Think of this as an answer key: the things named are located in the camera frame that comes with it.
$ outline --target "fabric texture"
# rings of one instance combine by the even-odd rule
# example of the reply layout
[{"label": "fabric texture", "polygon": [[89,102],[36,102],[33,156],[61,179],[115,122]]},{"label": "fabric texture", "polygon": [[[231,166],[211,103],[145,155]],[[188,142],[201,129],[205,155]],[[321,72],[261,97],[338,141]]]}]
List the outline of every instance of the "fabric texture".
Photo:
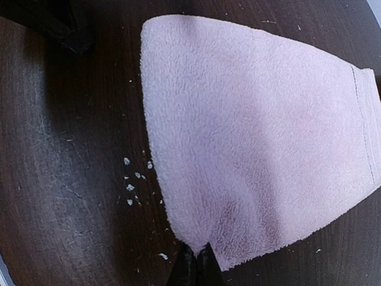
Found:
[{"label": "fabric texture", "polygon": [[142,31],[152,159],[168,219],[222,270],[301,240],[381,183],[372,70],[238,24],[167,15]]}]

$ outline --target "black object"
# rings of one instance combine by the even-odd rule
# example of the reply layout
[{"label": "black object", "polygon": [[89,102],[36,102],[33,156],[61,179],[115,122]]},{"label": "black object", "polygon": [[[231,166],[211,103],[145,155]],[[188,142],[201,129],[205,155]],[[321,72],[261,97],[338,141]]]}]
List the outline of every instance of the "black object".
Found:
[{"label": "black object", "polygon": [[208,243],[197,257],[188,245],[183,245],[167,286],[225,286],[210,244]]},{"label": "black object", "polygon": [[95,43],[88,21],[75,1],[52,0],[49,9],[34,0],[0,0],[0,16],[26,26],[83,54]]}]

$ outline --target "wood grain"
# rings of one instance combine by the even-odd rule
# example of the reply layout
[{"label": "wood grain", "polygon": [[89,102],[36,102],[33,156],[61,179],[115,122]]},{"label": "wood grain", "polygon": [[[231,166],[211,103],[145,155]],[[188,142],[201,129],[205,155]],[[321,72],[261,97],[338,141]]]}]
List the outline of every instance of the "wood grain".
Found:
[{"label": "wood grain", "polygon": [[[165,285],[179,243],[147,168],[139,77],[145,20],[232,21],[381,76],[381,30],[365,0],[81,2],[97,35],[87,57],[0,19],[0,252],[18,286]],[[306,240],[226,272],[228,285],[381,285],[380,212],[378,190]]]}]

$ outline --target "towel seam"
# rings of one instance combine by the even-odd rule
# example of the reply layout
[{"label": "towel seam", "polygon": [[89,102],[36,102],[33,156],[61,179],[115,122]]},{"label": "towel seam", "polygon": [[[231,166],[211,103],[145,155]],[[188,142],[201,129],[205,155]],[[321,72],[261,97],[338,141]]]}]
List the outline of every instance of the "towel seam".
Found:
[{"label": "towel seam", "polygon": [[372,169],[371,164],[370,164],[368,143],[367,143],[367,138],[365,136],[365,120],[364,120],[364,115],[363,115],[363,109],[361,108],[360,99],[358,97],[358,87],[357,87],[356,74],[355,74],[355,70],[354,70],[353,66],[351,66],[351,69],[352,69],[352,74],[353,74],[353,79],[354,79],[354,84],[355,84],[357,105],[358,105],[358,109],[360,110],[361,119],[363,121],[363,137],[364,137],[364,143],[365,143],[365,151],[367,153],[367,161],[368,161],[368,165],[369,165],[369,169],[370,169],[371,178],[373,180],[373,184],[375,184],[376,180],[374,179],[373,169]]},{"label": "towel seam", "polygon": [[366,103],[368,105],[368,108],[369,108],[369,117],[370,117],[370,120],[372,122],[372,124],[375,125],[375,130],[373,130],[374,132],[371,132],[371,134],[369,134],[369,137],[368,137],[368,140],[370,141],[370,155],[371,155],[371,159],[372,159],[372,166],[373,166],[373,170],[374,170],[374,175],[375,175],[375,179],[377,179],[377,181],[379,181],[379,174],[380,174],[380,171],[379,171],[379,164],[377,163],[379,161],[379,158],[380,158],[380,144],[377,144],[377,142],[380,142],[380,137],[379,137],[379,121],[377,119],[377,112],[375,110],[375,105],[374,105],[374,95],[373,95],[373,90],[372,90],[372,87],[371,87],[371,84],[369,82],[369,74],[365,73],[364,75],[366,75],[366,80],[363,80],[363,85],[364,85],[364,88],[366,89],[365,90],[365,99],[366,99]]}]

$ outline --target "wooden surface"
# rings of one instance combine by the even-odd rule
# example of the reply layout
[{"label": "wooden surface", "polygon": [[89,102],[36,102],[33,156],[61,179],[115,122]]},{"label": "wooden surface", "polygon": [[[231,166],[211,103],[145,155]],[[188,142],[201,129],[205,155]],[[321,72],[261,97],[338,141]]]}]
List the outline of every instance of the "wooden surface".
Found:
[{"label": "wooden surface", "polygon": [[[17,286],[165,285],[179,243],[147,169],[145,20],[184,13],[232,21],[381,76],[381,31],[365,0],[82,2],[97,33],[85,58],[0,19],[0,251]],[[381,285],[380,212],[376,191],[306,240],[226,272],[228,285]]]}]

